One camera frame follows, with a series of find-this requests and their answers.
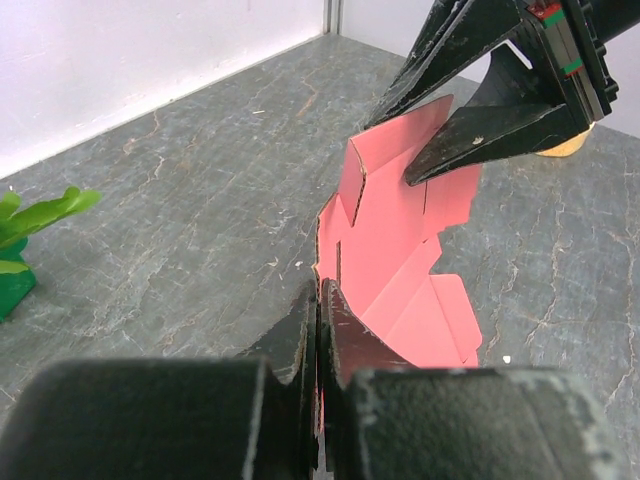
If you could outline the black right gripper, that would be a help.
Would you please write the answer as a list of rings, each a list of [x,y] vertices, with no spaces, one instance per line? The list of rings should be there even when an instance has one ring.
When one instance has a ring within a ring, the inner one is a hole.
[[[404,113],[523,26],[519,49],[567,105],[461,107],[406,167],[404,179],[415,186],[466,166],[554,148],[611,113],[619,87],[606,64],[606,43],[638,24],[637,1],[436,1],[364,127]]]

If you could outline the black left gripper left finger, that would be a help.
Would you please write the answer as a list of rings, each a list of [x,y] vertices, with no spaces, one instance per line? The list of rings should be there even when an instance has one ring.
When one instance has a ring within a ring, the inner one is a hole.
[[[308,479],[317,464],[317,294],[227,358],[83,359],[22,393],[5,479]]]

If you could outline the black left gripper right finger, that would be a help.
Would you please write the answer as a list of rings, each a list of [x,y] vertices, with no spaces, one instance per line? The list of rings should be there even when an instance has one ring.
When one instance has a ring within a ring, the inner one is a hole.
[[[546,367],[424,369],[321,294],[327,468],[338,479],[624,479],[626,456],[578,377]]]

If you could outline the pink paper box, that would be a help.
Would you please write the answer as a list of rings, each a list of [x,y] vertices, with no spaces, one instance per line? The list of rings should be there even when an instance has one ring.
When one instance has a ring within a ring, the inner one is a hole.
[[[480,169],[417,186],[404,179],[452,102],[445,95],[351,136],[337,191],[317,217],[317,279],[336,281],[366,329],[420,368],[476,368],[482,343],[461,278],[431,271],[440,233],[469,220]]]

